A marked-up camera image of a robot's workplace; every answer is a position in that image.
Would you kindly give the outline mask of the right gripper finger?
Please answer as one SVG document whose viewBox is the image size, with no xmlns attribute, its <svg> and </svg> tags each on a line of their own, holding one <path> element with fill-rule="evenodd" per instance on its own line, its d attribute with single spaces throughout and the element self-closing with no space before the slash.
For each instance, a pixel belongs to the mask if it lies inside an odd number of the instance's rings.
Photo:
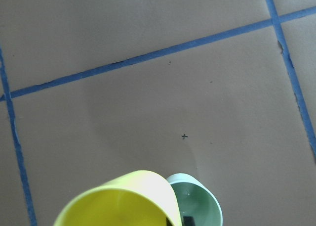
<svg viewBox="0 0 316 226">
<path fill-rule="evenodd" d="M 192 216 L 184 216 L 183 217 L 183 226 L 195 226 L 195 220 Z"/>
</svg>

